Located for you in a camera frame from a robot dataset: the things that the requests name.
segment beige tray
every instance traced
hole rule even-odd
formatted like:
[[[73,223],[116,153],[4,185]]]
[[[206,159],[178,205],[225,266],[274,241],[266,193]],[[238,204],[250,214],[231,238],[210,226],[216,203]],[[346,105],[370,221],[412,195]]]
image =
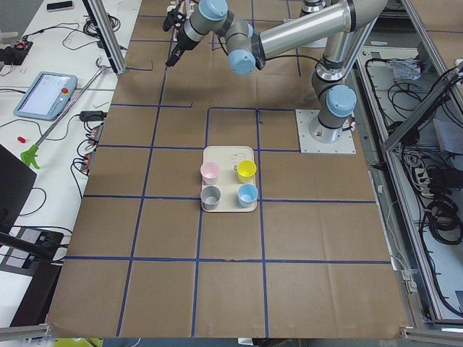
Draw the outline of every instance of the beige tray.
[[[238,202],[238,189],[242,183],[238,179],[236,167],[242,160],[254,162],[254,152],[248,146],[209,146],[204,149],[203,163],[215,161],[220,167],[220,176],[214,186],[221,192],[220,203],[215,210],[206,212],[251,212],[258,206],[255,201],[249,207],[242,207]]]

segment blue tablet frame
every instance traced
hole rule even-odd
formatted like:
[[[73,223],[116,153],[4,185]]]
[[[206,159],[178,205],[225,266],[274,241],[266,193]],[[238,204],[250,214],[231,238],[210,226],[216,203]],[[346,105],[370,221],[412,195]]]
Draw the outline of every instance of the blue tablet frame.
[[[63,93],[62,91],[56,97],[53,105],[48,110],[47,114],[39,114],[39,113],[31,113],[31,112],[24,112],[21,111],[22,106],[29,100],[29,97],[35,92],[35,89],[42,79],[43,76],[51,75],[51,76],[58,76],[58,77],[69,77],[69,80],[66,82],[63,88],[67,88],[68,92]],[[32,85],[29,87],[27,92],[22,97],[20,103],[17,104],[16,108],[13,110],[13,114],[15,116],[26,117],[26,118],[34,118],[34,119],[42,119],[46,121],[51,121],[55,117],[57,117],[62,111],[63,108],[66,106],[67,102],[71,98],[72,93],[74,92],[75,88],[77,87],[77,77],[72,74],[57,74],[55,72],[40,72],[38,76],[35,78]]]

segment gray cup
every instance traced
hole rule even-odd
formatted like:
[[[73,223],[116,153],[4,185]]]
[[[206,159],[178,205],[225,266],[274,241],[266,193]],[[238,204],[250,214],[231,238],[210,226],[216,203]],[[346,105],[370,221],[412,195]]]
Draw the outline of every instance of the gray cup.
[[[201,205],[203,209],[214,210],[220,202],[220,189],[216,186],[207,186],[201,191]]]

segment blue joint cap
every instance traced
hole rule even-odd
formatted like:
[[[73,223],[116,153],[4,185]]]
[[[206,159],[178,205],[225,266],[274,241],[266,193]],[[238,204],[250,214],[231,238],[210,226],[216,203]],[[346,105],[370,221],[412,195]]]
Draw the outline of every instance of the blue joint cap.
[[[252,28],[251,24],[247,23],[247,37],[250,38],[254,33],[254,29]]]
[[[226,0],[201,0],[199,9],[203,17],[218,22],[226,17],[229,5]]]
[[[229,53],[229,63],[231,70],[235,74],[250,74],[255,68],[255,58],[252,53],[245,49],[235,49]]]
[[[339,118],[350,115],[357,103],[355,92],[346,85],[335,85],[326,96],[326,105]]]

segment yellow cup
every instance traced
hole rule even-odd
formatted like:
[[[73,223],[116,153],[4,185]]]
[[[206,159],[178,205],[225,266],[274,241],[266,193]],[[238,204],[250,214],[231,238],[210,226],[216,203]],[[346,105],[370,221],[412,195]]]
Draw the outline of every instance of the yellow cup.
[[[258,170],[257,166],[251,160],[244,160],[238,164],[238,179],[241,183],[250,183]]]

